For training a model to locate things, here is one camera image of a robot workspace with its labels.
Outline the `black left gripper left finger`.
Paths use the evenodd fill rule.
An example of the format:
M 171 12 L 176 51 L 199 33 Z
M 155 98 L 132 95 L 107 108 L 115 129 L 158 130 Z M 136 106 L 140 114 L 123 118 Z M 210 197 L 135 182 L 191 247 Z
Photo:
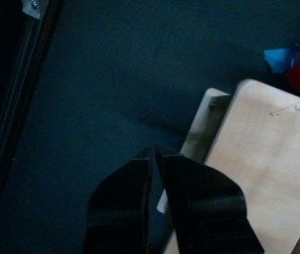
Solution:
M 99 183 L 85 210 L 81 254 L 148 254 L 152 149 L 144 149 Z

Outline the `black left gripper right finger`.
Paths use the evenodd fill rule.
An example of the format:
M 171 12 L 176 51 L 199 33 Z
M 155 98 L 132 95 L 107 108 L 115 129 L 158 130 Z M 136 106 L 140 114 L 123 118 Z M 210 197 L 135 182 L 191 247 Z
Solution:
M 179 254 L 263 254 L 243 192 L 218 170 L 155 148 Z

